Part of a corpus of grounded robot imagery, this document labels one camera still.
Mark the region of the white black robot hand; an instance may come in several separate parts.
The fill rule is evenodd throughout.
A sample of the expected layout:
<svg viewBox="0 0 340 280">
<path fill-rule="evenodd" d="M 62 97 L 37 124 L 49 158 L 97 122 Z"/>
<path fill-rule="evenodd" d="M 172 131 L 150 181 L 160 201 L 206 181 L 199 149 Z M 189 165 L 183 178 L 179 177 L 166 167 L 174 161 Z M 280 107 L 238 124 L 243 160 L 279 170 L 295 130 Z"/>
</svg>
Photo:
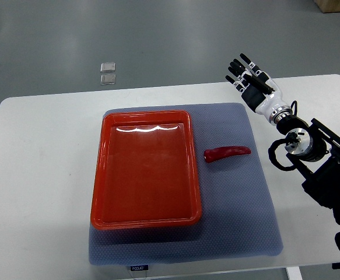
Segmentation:
<svg viewBox="0 0 340 280">
<path fill-rule="evenodd" d="M 241 53 L 239 59 L 230 62 L 230 75 L 226 80 L 241 94 L 245 104 L 269 123 L 277 123 L 293 114 L 290 105 L 283 101 L 283 94 L 274 80 L 248 56 Z"/>
</svg>

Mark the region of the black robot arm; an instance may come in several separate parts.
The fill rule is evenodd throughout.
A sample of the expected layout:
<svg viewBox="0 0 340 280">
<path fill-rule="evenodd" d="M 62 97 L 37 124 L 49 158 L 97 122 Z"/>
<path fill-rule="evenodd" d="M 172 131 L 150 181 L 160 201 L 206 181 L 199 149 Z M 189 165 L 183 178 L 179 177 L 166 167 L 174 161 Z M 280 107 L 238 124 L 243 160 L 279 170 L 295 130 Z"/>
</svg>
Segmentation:
<svg viewBox="0 0 340 280">
<path fill-rule="evenodd" d="M 332 210 L 340 225 L 340 137 L 312 119 L 297 116 L 297 103 L 273 110 L 269 121 L 284 136 L 268 149 L 271 163 L 282 171 L 298 170 L 302 187 L 322 207 Z"/>
</svg>

